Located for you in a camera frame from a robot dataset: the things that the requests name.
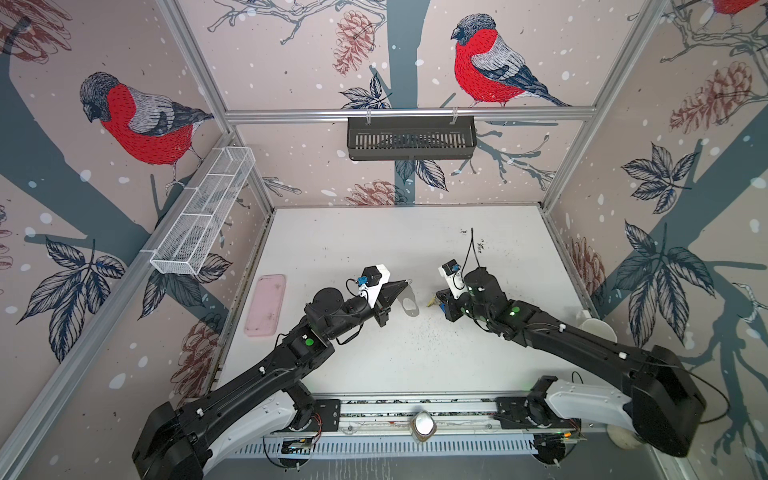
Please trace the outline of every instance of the wallpaper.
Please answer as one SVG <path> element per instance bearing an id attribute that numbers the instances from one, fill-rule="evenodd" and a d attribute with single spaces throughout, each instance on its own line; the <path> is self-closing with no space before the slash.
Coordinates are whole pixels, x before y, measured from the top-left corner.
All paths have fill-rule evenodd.
<path id="1" fill-rule="evenodd" d="M 219 132 L 153 2 L 0 12 L 5 441 Z"/>
<path id="2" fill-rule="evenodd" d="M 701 478 L 768 478 L 766 22 L 755 2 L 672 2 L 553 212 L 619 340 L 730 399 L 694 439 Z"/>
<path id="3" fill-rule="evenodd" d="M 341 108 L 373 75 L 348 108 L 589 105 L 643 2 L 181 4 L 227 108 L 269 110 Z"/>
<path id="4" fill-rule="evenodd" d="M 240 125 L 276 207 L 536 202 L 580 121 L 479 122 L 468 161 L 351 161 L 346 123 Z"/>
<path id="5" fill-rule="evenodd" d="M 153 270 L 22 478 L 138 478 L 131 452 L 150 412 L 207 391 L 264 221 L 246 186 L 200 275 Z"/>

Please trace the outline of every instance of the red breast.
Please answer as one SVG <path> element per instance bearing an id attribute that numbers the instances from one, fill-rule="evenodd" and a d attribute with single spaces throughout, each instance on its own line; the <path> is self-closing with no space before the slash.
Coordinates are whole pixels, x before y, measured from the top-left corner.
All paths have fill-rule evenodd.
<path id="1" fill-rule="evenodd" d="M 467 45 L 456 43 L 455 73 L 458 85 L 476 101 L 506 103 L 525 91 L 484 77 L 472 64 L 472 56 L 486 53 L 496 42 L 496 30 L 485 28 L 475 33 Z"/>
<path id="2" fill-rule="evenodd" d="M 713 0 L 712 6 L 717 13 L 733 15 L 756 3 L 757 0 Z"/>
<path id="3" fill-rule="evenodd" d="M 112 120 L 102 121 L 101 124 L 136 160 L 153 165 L 174 164 L 192 145 L 192 125 L 160 137 L 132 131 L 128 124 L 136 114 L 136 104 L 125 85 L 112 88 L 107 102 Z"/>

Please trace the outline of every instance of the wire mesh basket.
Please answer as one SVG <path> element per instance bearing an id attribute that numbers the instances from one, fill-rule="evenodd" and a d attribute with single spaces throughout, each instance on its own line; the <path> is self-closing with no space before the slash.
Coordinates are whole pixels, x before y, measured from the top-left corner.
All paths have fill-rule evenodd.
<path id="1" fill-rule="evenodd" d="M 477 146 L 475 118 L 350 118 L 346 146 L 355 161 L 466 160 Z"/>
<path id="2" fill-rule="evenodd" d="M 197 275 L 243 188 L 255 159 L 248 147 L 225 147 L 195 188 L 150 263 L 160 273 Z"/>

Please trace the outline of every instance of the pink phone case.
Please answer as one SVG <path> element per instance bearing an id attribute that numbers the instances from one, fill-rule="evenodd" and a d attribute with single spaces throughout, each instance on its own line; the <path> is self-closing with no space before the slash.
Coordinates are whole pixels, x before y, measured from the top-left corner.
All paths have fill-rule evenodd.
<path id="1" fill-rule="evenodd" d="M 286 291 L 284 275 L 265 275 L 256 281 L 253 300 L 245 322 L 247 336 L 272 336 L 277 331 L 280 307 Z"/>

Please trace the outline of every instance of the gray floor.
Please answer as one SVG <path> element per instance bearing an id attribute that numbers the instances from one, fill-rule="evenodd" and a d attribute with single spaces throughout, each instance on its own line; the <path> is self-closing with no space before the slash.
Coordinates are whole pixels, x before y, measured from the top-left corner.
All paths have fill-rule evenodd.
<path id="1" fill-rule="evenodd" d="M 662 479 L 647 449 L 620 450 L 605 434 L 592 433 L 577 445 L 562 468 L 546 467 L 530 455 L 312 460 L 301 472 L 271 465 L 266 459 L 221 462 L 206 480 L 620 480 Z"/>

